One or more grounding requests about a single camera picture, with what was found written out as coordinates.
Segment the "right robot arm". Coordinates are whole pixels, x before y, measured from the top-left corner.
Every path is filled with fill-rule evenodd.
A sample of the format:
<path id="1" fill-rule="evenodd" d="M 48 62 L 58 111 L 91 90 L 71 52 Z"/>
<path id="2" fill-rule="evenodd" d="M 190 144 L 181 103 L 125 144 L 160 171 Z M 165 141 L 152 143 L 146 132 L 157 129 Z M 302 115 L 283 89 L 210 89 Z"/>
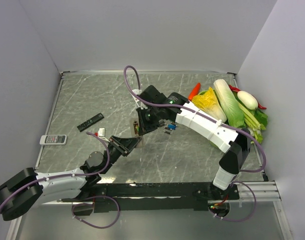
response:
<path id="1" fill-rule="evenodd" d="M 190 108 L 195 112 L 177 107 L 156 107 L 146 105 L 134 98 L 138 108 L 138 135 L 143 136 L 153 132 L 162 126 L 162 121 L 169 120 L 178 125 L 183 125 L 197 132 L 223 153 L 219 161 L 219 169 L 212 181 L 211 195 L 216 199 L 224 198 L 229 192 L 229 185 L 239 174 L 241 168 L 251 150 L 251 140 L 235 130 L 223 127 L 223 124 L 207 115 L 206 118 L 199 115 L 201 111 L 187 98 L 179 93 L 173 92 L 166 97 L 153 85 L 145 90 L 134 89 L 134 94 L 146 102 L 156 105 L 179 105 Z"/>

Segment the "white remote with blue button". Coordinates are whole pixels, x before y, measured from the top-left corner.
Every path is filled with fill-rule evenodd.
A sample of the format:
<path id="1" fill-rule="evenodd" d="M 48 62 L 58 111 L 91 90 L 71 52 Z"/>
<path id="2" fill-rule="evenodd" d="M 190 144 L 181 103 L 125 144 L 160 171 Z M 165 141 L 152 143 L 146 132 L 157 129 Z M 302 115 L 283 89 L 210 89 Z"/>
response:
<path id="1" fill-rule="evenodd" d="M 129 120 L 129 125 L 130 125 L 131 136 L 133 138 L 135 137 L 140 138 L 140 142 L 136 145 L 136 148 L 143 148 L 145 146 L 145 142 L 144 142 L 144 138 L 142 136 L 139 136 L 139 130 L 140 130 L 139 119 L 131 118 Z"/>

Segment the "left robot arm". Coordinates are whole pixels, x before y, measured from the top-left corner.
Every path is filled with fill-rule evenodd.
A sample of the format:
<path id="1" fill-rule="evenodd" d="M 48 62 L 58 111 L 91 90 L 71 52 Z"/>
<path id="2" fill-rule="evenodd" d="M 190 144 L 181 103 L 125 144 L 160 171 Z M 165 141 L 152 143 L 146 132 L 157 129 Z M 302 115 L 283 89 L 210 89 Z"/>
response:
<path id="1" fill-rule="evenodd" d="M 141 137 L 111 136 L 104 152 L 93 152 L 84 164 L 73 170 L 41 173 L 28 167 L 0 185 L 0 215 L 4 221 L 17 219 L 33 206 L 61 199 L 86 201 L 91 187 L 101 180 L 113 164 L 128 156 L 142 141 Z"/>

